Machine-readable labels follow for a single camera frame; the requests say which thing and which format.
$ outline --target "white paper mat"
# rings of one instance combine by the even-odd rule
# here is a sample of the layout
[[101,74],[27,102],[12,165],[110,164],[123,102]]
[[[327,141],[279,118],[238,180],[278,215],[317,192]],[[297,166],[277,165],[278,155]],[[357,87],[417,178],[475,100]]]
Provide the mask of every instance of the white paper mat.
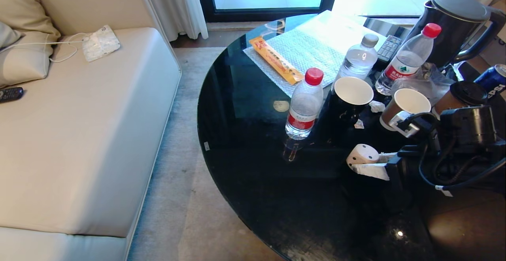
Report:
[[[380,38],[376,50],[386,39],[358,23],[325,11],[289,32],[268,39],[267,43],[302,74],[314,67],[323,70],[322,86],[325,87],[336,78],[349,47],[360,43],[367,33]],[[244,53],[291,97],[298,83],[290,85],[253,47],[244,49]]]

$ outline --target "carpet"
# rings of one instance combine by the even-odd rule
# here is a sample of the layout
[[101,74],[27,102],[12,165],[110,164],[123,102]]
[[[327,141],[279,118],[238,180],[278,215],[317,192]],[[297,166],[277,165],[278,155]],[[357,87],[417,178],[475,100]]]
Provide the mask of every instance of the carpet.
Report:
[[200,88],[223,49],[175,49],[182,77],[128,261],[282,261],[224,200],[198,144]]

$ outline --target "water bottle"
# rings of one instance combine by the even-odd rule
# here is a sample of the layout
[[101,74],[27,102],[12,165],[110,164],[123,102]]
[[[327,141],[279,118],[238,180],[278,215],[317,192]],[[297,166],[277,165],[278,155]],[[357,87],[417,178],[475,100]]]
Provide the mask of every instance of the water bottle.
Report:
[[375,34],[366,34],[362,38],[362,43],[349,48],[336,80],[347,76],[364,80],[378,60],[378,53],[374,49],[378,40]]
[[390,95],[390,89],[396,79],[414,74],[428,59],[434,39],[440,32],[439,25],[428,23],[421,34],[403,43],[376,81],[376,90],[383,95]]
[[298,83],[290,102],[290,113],[286,120],[286,134],[294,140],[303,140],[309,136],[316,115],[323,104],[321,81],[323,72],[318,68],[309,68],[304,81]]

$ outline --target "red bottle cap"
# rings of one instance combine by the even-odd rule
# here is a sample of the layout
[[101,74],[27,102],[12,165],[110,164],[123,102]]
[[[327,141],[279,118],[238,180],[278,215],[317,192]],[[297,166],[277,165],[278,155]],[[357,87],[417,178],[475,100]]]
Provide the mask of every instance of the red bottle cap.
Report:
[[309,68],[306,71],[305,79],[309,85],[317,86],[323,80],[323,71],[318,68]]
[[435,23],[428,23],[427,25],[425,25],[425,27],[423,27],[421,34],[433,39],[436,36],[439,36],[440,32],[441,32],[441,26],[439,26],[438,24],[435,24]]

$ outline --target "tv remote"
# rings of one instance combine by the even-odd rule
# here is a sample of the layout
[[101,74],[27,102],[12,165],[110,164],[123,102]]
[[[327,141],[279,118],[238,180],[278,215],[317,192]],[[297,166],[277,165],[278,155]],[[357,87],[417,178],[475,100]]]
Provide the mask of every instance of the tv remote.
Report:
[[388,36],[385,43],[383,43],[378,50],[378,59],[384,62],[390,62],[400,44],[401,39],[397,36]]
[[0,90],[0,103],[14,101],[23,97],[23,88],[13,87]]

